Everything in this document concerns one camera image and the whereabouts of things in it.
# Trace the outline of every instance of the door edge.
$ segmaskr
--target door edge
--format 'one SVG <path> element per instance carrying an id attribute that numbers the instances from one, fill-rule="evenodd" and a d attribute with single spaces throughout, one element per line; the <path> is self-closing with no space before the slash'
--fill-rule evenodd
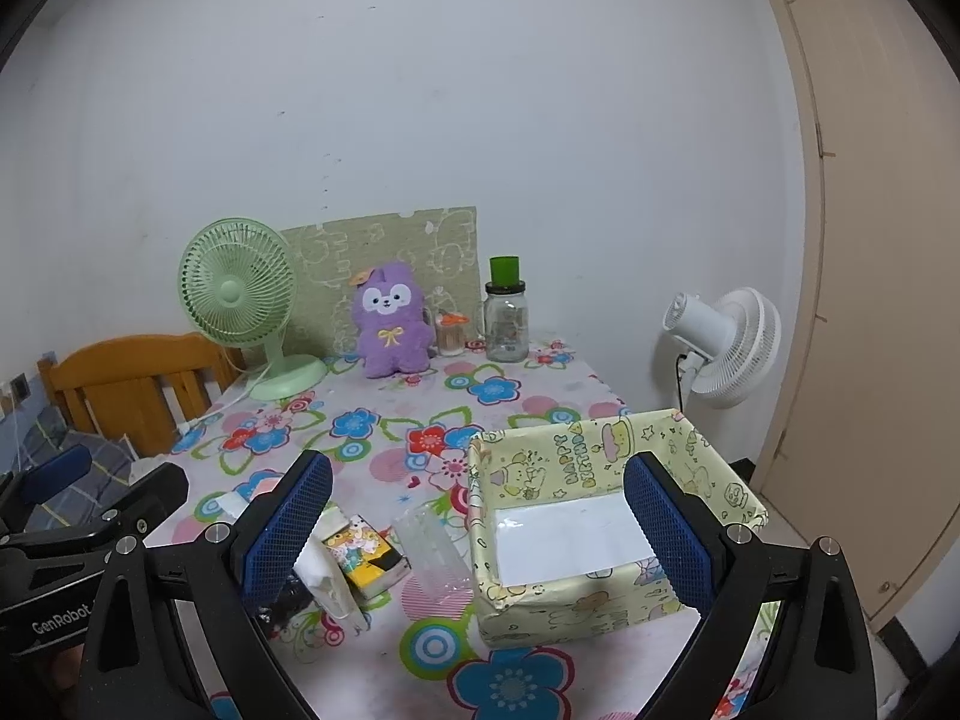
<path id="1" fill-rule="evenodd" d="M 787 427 L 790 410 L 800 390 L 800 380 L 813 338 L 814 314 L 820 292 L 820 271 L 823 259 L 824 175 L 822 156 L 817 136 L 817 109 L 813 87 L 803 56 L 803 47 L 797 34 L 786 0 L 768 0 L 776 17 L 776 25 L 784 41 L 787 63 L 793 79 L 800 117 L 800 143 L 803 148 L 803 183 L 805 183 L 805 218 L 803 219 L 803 271 L 800 275 L 800 299 L 794 322 L 793 338 L 787 355 L 784 381 L 781 382 L 776 407 L 770 420 L 751 488 L 762 493 L 771 468 L 776 461 L 776 449 Z"/>

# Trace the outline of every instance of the fan base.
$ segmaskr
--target fan base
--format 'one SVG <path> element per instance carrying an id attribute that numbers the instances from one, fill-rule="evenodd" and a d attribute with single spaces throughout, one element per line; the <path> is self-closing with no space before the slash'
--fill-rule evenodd
<path id="1" fill-rule="evenodd" d="M 280 400 L 298 395 L 318 384 L 326 375 L 326 365 L 310 354 L 284 356 L 283 371 L 268 373 L 250 393 L 253 400 Z"/>

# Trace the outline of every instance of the electrical outlet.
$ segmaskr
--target electrical outlet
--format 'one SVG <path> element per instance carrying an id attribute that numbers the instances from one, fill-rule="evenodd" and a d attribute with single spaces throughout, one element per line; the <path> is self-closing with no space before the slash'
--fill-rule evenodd
<path id="1" fill-rule="evenodd" d="M 0 382 L 0 413 L 8 416 L 13 411 L 13 398 L 7 382 Z"/>
<path id="2" fill-rule="evenodd" d="M 10 389 L 14 405 L 19 406 L 30 397 L 30 385 L 27 383 L 27 374 L 21 373 L 21 375 L 11 379 Z"/>

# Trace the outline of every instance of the wooden chair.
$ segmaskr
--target wooden chair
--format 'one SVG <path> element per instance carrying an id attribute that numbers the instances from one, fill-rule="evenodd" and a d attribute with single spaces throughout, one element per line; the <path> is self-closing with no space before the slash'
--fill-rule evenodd
<path id="1" fill-rule="evenodd" d="M 170 451 L 176 442 L 176 420 L 160 377 L 173 387 L 184 416 L 196 419 L 210 407 L 200 374 L 212 370 L 224 391 L 239 375 L 231 362 L 244 367 L 238 349 L 222 348 L 200 333 L 190 333 L 112 338 L 58 364 L 40 360 L 37 368 L 50 402 L 61 407 L 74 427 L 96 433 L 96 418 L 108 439 L 126 434 L 138 454 L 151 457 Z"/>

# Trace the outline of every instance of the purple plush toy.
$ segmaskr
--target purple plush toy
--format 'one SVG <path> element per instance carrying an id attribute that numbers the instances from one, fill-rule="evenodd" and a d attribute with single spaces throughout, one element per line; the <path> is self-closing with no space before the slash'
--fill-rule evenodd
<path id="1" fill-rule="evenodd" d="M 424 322 L 424 291 L 403 262 L 374 268 L 360 282 L 353 298 L 353 321 L 360 330 L 357 354 L 364 358 L 368 379 L 421 373 L 430 367 L 427 348 L 433 328 Z"/>

